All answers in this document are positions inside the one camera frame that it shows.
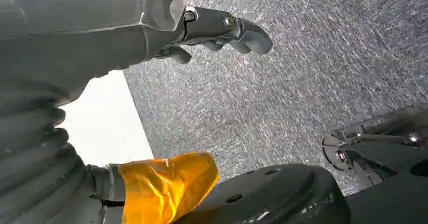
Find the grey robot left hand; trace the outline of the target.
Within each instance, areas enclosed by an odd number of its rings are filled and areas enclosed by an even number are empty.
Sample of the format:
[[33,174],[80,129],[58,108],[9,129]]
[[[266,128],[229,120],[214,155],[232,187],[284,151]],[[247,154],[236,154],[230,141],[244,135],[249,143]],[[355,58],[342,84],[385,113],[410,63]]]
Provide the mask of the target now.
[[256,24],[185,0],[1,0],[1,223],[101,223],[123,204],[118,164],[85,164],[59,127],[93,78],[184,45],[265,54]]

